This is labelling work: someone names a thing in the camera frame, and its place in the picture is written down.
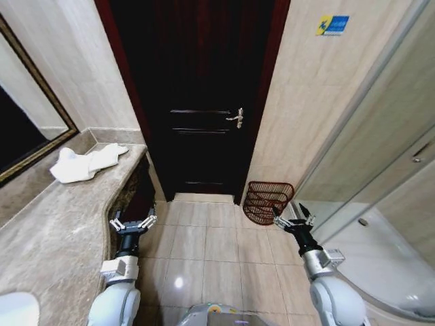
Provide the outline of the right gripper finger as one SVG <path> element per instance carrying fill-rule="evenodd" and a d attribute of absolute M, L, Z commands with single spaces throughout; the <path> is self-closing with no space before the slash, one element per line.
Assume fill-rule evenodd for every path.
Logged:
<path fill-rule="evenodd" d="M 288 220 L 285 220 L 283 217 L 279 215 L 279 209 L 275 206 L 272 206 L 273 211 L 273 223 L 276 224 L 280 228 L 290 228 L 292 227 L 292 223 Z"/>
<path fill-rule="evenodd" d="M 299 203 L 300 211 L 304 215 L 305 223 L 309 226 L 314 225 L 315 216 L 311 214 L 310 210 L 303 205 L 302 203 Z"/>

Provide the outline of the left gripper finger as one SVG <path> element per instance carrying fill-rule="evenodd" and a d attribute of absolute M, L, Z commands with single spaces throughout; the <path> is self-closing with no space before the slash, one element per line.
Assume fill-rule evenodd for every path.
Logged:
<path fill-rule="evenodd" d="M 121 210 L 116 211 L 114 218 L 109 220 L 109 224 L 114 227 L 117 232 L 120 232 L 124 229 L 124 224 L 119 220 L 121 213 Z"/>
<path fill-rule="evenodd" d="M 157 213 L 156 213 L 156 207 L 155 204 L 153 204 L 147 214 L 147 217 L 139 223 L 140 228 L 151 228 L 158 220 Z"/>

